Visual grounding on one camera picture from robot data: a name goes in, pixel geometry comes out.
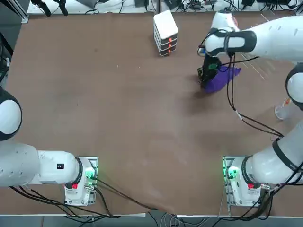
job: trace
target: white device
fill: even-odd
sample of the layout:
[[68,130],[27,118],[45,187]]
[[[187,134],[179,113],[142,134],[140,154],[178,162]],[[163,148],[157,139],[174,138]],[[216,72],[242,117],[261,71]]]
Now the white device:
[[[283,17],[239,30],[230,12],[216,12],[205,45],[198,54],[218,57],[244,52],[298,62],[285,80],[292,103],[303,110],[303,16]],[[261,184],[284,183],[303,162],[303,120],[280,140],[248,157],[235,157],[226,171],[236,206],[252,206]],[[290,181],[302,183],[301,170]]]
[[153,17],[153,36],[161,56],[175,51],[178,28],[169,10]]

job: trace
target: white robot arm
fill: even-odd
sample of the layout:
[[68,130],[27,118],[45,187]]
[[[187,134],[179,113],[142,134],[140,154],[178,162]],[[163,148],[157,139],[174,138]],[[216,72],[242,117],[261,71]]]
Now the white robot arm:
[[[240,31],[230,12],[220,11],[199,55],[218,57],[236,52],[299,62],[288,74],[285,87],[291,100],[303,110],[303,16],[283,17]],[[237,157],[228,178],[237,206],[252,206],[260,196],[260,184],[281,184],[303,162],[303,120],[280,140],[249,157]],[[290,181],[303,183],[303,170]]]
[[22,123],[19,102],[0,87],[0,187],[64,184],[65,202],[87,206],[95,201],[98,159],[75,157],[64,151],[45,151],[11,139]]

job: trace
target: black cable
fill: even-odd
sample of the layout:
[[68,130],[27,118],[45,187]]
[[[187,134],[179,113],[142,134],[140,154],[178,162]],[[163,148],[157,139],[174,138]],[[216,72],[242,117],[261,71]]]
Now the black cable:
[[95,188],[95,190],[96,190],[96,192],[100,195],[100,197],[101,197],[101,199],[102,199],[102,201],[103,201],[104,207],[105,207],[105,209],[106,209],[106,212],[107,212],[107,214],[109,215],[109,217],[110,217],[110,218],[119,218],[120,216],[114,216],[114,215],[112,215],[112,213],[109,211],[108,206],[107,206],[107,204],[106,204],[106,201],[105,201],[105,198],[104,198],[102,192],[101,192],[98,188]]
[[263,11],[263,9],[265,9],[266,6],[268,6],[267,3],[265,3],[264,7],[260,11]]
[[17,192],[18,194],[22,195],[23,197],[26,197],[26,198],[29,198],[29,199],[32,199],[32,200],[35,200],[35,201],[38,201],[38,202],[42,202],[42,203],[45,203],[45,204],[51,204],[51,205],[61,205],[61,206],[68,206],[68,207],[73,207],[75,209],[78,209],[78,210],[82,210],[82,211],[86,211],[86,212],[89,212],[89,213],[92,213],[92,214],[97,214],[99,216],[104,216],[104,217],[107,217],[106,215],[103,215],[103,214],[100,214],[98,212],[95,212],[95,211],[92,211],[92,210],[87,210],[87,209],[84,209],[84,208],[81,208],[81,207],[78,207],[78,206],[73,206],[73,205],[70,205],[70,204],[64,204],[64,203],[60,203],[60,202],[49,202],[49,201],[45,201],[44,199],[38,199],[38,198],[34,198],[32,196],[29,196],[29,195],[26,195],[25,193],[19,191],[17,188],[15,187],[10,187],[12,190],[14,190],[15,192]]
[[249,58],[249,59],[246,59],[246,60],[235,61],[235,63],[242,63],[242,62],[246,62],[246,61],[251,61],[251,60],[254,60],[254,59],[257,59],[257,58],[259,58],[259,57],[253,57],[253,58]]
[[153,1],[151,0],[151,4],[152,4],[152,7],[153,7],[153,10],[156,11],[156,8],[155,6],[153,5]]
[[180,220],[183,223],[183,227],[186,227],[185,222],[183,221],[183,218],[180,218]]
[[96,1],[96,3],[95,3],[95,5],[94,5],[93,9],[90,9],[90,10],[86,11],[85,14],[90,13],[90,12],[94,12],[93,14],[95,14],[95,11],[98,11],[97,14],[99,14],[99,10],[95,9],[95,7],[96,7],[96,5],[97,5],[98,3],[100,3],[100,2],[101,2],[101,1],[99,1],[99,0]]
[[148,12],[147,6],[148,6],[148,0],[144,0],[144,7],[145,7],[146,12]]
[[207,8],[205,8],[204,6],[201,6],[201,8],[205,9],[208,12]]
[[[275,130],[275,129],[273,129],[273,128],[271,128],[271,127],[269,127],[269,126],[267,126],[267,125],[265,125],[265,124],[263,124],[263,123],[261,123],[261,122],[259,122],[257,120],[254,120],[254,119],[252,119],[250,117],[247,117],[246,115],[238,112],[237,109],[235,108],[234,101],[233,101],[233,80],[234,80],[235,62],[236,61],[235,61],[235,54],[234,54],[233,55],[233,66],[232,66],[232,101],[230,101],[230,98],[229,98],[229,83],[227,83],[227,99],[228,99],[229,105],[231,106],[231,108],[233,109],[233,111],[236,111],[236,113],[239,114],[242,117],[242,121],[245,124],[247,124],[248,126],[254,128],[254,129],[257,129],[259,131],[266,132],[266,133],[271,134],[271,135],[275,135],[275,136],[278,136],[278,137],[283,137],[283,134],[280,133],[279,131],[277,131],[277,130]],[[229,66],[227,67],[228,69],[231,68],[231,64],[232,64],[232,58],[230,57],[230,63],[229,63]],[[230,81],[230,70],[228,71],[228,81]],[[259,124],[259,125],[267,128],[267,129],[269,129],[271,131],[274,131],[275,133],[267,131],[267,130],[264,130],[264,129],[260,129],[260,128],[254,126],[254,125],[252,125],[250,123],[248,123],[243,118],[246,118],[246,119],[248,119],[250,121],[253,121],[254,123],[257,123],[257,124]]]
[[212,4],[212,2],[210,0],[209,1],[209,4],[212,6],[212,9],[213,9],[213,12],[214,12],[214,5]]
[[222,0],[222,1],[229,3],[230,6],[232,6],[235,9],[235,11],[239,11],[239,9],[232,3],[232,0]]
[[122,3],[121,3],[121,8],[120,8],[120,11],[119,11],[119,13],[121,13],[121,11],[122,11],[122,8],[123,8],[123,4],[124,4],[124,1],[122,1]]
[[[27,195],[29,195],[29,196],[32,196],[32,197],[34,197],[34,198],[43,198],[43,199],[45,199],[45,200],[47,200],[47,201],[50,201],[50,202],[57,202],[57,203],[59,203],[59,202],[56,201],[56,200],[51,200],[51,199],[46,198],[45,196],[39,194],[39,193],[36,192],[35,190],[32,190],[32,189],[31,189],[32,192],[36,193],[36,194],[39,195],[39,196],[35,196],[35,195],[33,195],[33,194],[31,194],[31,193],[25,191],[21,186],[20,186],[20,189],[21,189],[25,194],[27,194]],[[95,222],[95,221],[98,221],[98,220],[103,219],[103,218],[106,217],[106,216],[102,215],[102,216],[96,217],[94,220],[91,220],[91,219],[86,220],[86,221],[76,220],[76,219],[74,219],[74,217],[77,217],[77,218],[80,218],[80,219],[87,219],[87,218],[89,218],[89,216],[87,216],[87,217],[81,217],[81,216],[75,214],[75,213],[74,213],[66,204],[62,204],[62,206],[66,207],[73,215],[70,215],[67,211],[65,211],[65,210],[64,210],[63,208],[61,208],[59,205],[56,205],[56,204],[54,204],[54,203],[53,203],[53,205],[55,205],[56,207],[60,208],[60,209],[67,215],[67,216],[64,216],[64,217],[66,217],[66,218],[68,218],[68,219],[70,219],[70,220],[76,221],[76,222],[80,222],[80,223],[82,223],[83,225],[84,225],[84,224],[87,224],[87,223],[93,223],[93,222]]]
[[189,4],[193,7],[193,10],[196,12],[195,6],[194,6],[193,3],[191,2],[191,0],[189,0]]
[[151,216],[151,218],[156,222],[156,225],[157,225],[157,227],[159,227],[159,225],[158,225],[158,222],[157,222],[157,220],[154,218],[154,216],[148,211],[147,212],[150,216]]
[[110,189],[114,190],[115,192],[117,192],[117,193],[120,194],[121,196],[125,197],[126,199],[128,199],[128,200],[130,200],[130,201],[132,201],[132,202],[134,202],[134,203],[136,203],[136,204],[138,204],[139,206],[142,206],[142,207],[147,208],[147,209],[150,209],[150,210],[158,210],[157,208],[153,208],[153,207],[150,207],[150,206],[148,206],[148,205],[145,205],[145,204],[143,204],[143,203],[138,202],[137,200],[135,200],[135,199],[129,197],[128,195],[126,195],[126,194],[120,192],[119,190],[115,189],[114,187],[110,186],[110,185],[107,184],[106,182],[101,181],[101,180],[99,180],[98,178],[96,178],[96,177],[94,177],[94,176],[91,176],[90,178],[91,178],[92,180],[97,180],[97,181],[99,181],[100,183],[102,183],[102,184],[104,184],[105,186],[109,187]]
[[62,205],[62,206],[64,206],[65,208],[67,208],[67,209],[72,213],[72,215],[69,214],[69,213],[68,213],[66,210],[64,210],[62,207],[60,207],[59,205],[54,204],[54,202],[59,203],[58,201],[48,199],[48,198],[46,198],[45,196],[43,196],[43,195],[39,194],[38,192],[36,192],[35,190],[31,190],[31,191],[34,192],[34,193],[36,193],[36,194],[39,195],[39,196],[35,196],[35,195],[33,195],[33,194],[27,192],[22,186],[19,186],[19,188],[20,188],[20,190],[21,190],[23,193],[25,193],[25,194],[28,195],[28,196],[31,196],[31,197],[34,197],[34,198],[38,198],[38,199],[44,199],[44,200],[47,200],[47,201],[49,201],[49,202],[52,202],[53,205],[55,205],[56,207],[58,207],[59,209],[61,209],[66,215],[68,215],[68,216],[70,216],[70,217],[77,217],[77,218],[80,218],[80,219],[87,219],[87,218],[88,218],[88,217],[81,217],[81,216],[78,216],[78,215],[75,214],[68,206]]
[[179,4],[179,6],[178,6],[177,10],[175,11],[175,13],[180,9],[180,7],[181,7],[182,5],[184,6],[184,2],[185,2],[185,0],[183,0],[183,2],[182,2],[181,4]]

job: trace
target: purple cloth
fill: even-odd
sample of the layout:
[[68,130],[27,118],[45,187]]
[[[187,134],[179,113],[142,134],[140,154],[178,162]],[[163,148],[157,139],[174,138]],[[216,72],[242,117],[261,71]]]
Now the purple cloth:
[[208,82],[208,84],[205,87],[205,91],[207,93],[215,92],[221,90],[225,85],[231,81],[232,77],[237,76],[241,69],[235,68],[234,70],[230,68],[230,70],[227,70],[227,67],[221,66],[220,71],[217,72],[217,75]]

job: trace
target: brown tabletop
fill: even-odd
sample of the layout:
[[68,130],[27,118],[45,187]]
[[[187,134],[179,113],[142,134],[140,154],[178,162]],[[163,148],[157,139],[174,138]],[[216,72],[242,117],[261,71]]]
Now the brown tabletop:
[[[285,15],[243,12],[236,18],[243,29]],[[31,16],[22,25],[7,86],[23,109],[16,139],[37,149],[98,156],[99,176],[142,203],[174,214],[218,215],[222,156],[254,154],[273,137],[239,120],[226,89],[211,95],[200,90],[196,69],[203,58],[196,50],[214,14],[175,14],[178,44],[169,57],[157,52],[152,16]],[[279,122],[273,107],[286,98],[293,65],[260,59],[237,66],[236,107],[289,131],[297,119]],[[35,188],[63,200],[61,185]],[[282,190],[272,215],[303,216],[299,190]],[[1,214],[61,213],[7,188],[0,193]],[[146,211],[104,194],[115,214]],[[105,213],[101,200],[88,208]],[[227,215],[225,196],[220,214]]]

